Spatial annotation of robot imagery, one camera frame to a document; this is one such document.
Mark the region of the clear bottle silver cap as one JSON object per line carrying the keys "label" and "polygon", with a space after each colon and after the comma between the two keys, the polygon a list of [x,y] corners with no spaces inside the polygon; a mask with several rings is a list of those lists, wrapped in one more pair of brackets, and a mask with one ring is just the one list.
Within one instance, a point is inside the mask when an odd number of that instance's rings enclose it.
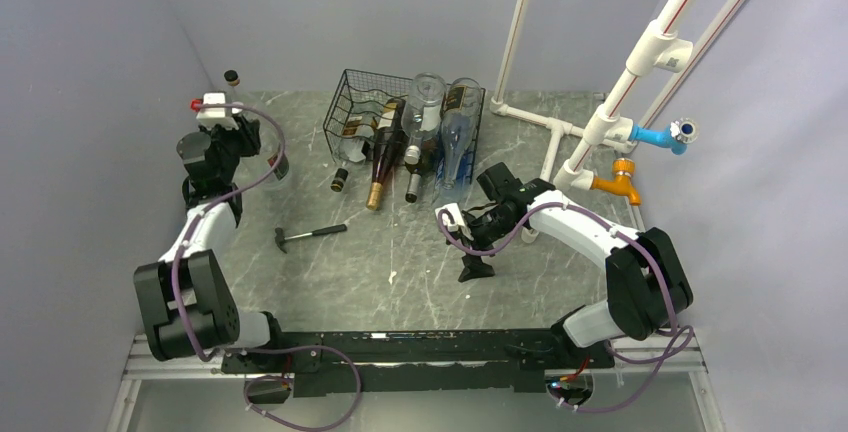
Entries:
{"label": "clear bottle silver cap", "polygon": [[285,152],[280,152],[276,129],[264,120],[260,120],[259,140],[260,148],[253,168],[257,177],[269,172],[259,186],[270,191],[281,190],[291,178],[290,163]]}

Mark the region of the clear bottle blue medallion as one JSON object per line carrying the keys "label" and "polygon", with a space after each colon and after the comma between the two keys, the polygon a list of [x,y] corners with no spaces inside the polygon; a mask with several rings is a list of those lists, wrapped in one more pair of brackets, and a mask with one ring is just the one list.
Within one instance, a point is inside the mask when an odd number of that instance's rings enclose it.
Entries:
{"label": "clear bottle blue medallion", "polygon": [[[234,69],[226,70],[223,77],[230,90],[230,99],[233,103],[240,103],[253,109],[260,108],[260,96],[251,92],[243,84],[239,73]],[[254,141],[255,148],[260,149],[262,145],[261,139],[261,118],[251,111],[242,112],[241,115],[249,125],[250,136]]]}

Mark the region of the clear bottle dark neck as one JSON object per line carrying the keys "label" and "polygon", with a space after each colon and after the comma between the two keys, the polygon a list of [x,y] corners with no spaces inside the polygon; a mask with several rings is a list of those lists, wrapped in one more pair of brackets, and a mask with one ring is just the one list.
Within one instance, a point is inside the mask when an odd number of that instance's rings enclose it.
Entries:
{"label": "clear bottle dark neck", "polygon": [[407,165],[420,161],[424,142],[438,133],[446,92],[447,85],[438,74],[425,72],[413,78],[402,116],[402,128],[408,137],[404,152]]}

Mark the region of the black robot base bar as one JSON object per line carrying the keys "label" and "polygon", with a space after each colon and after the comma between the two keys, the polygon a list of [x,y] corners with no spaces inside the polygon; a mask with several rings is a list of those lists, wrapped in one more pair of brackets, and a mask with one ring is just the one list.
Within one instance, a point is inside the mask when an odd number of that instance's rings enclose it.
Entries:
{"label": "black robot base bar", "polygon": [[296,398],[335,393],[510,389],[542,392],[558,373],[606,370],[601,343],[578,348],[548,328],[288,332],[261,352],[233,353],[228,375],[293,381]]}

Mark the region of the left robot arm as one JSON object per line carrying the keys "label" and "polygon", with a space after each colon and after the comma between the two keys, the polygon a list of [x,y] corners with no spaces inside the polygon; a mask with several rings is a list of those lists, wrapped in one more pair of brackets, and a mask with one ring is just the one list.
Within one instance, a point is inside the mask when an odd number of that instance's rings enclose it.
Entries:
{"label": "left robot arm", "polygon": [[288,346],[271,333],[269,314],[237,307],[216,257],[240,223],[234,175],[241,159],[258,153],[259,129],[237,113],[226,125],[201,124],[176,146],[187,172],[186,222],[167,252],[133,274],[148,345],[161,362],[217,347],[248,349],[264,372],[286,361]]}

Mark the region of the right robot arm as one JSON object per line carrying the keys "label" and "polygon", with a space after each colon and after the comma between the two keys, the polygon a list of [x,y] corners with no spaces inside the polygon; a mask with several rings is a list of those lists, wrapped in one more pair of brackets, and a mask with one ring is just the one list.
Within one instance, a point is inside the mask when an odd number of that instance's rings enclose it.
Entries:
{"label": "right robot arm", "polygon": [[660,329],[678,331],[678,315],[693,293],[669,235],[640,232],[609,221],[569,199],[540,178],[521,182],[498,163],[478,177],[490,204],[480,215],[455,203],[436,210],[446,240],[464,253],[465,280],[490,277],[484,258],[505,248],[523,230],[552,237],[598,266],[605,299],[582,306],[553,327],[551,353],[574,367],[590,346],[622,336],[644,340]]}

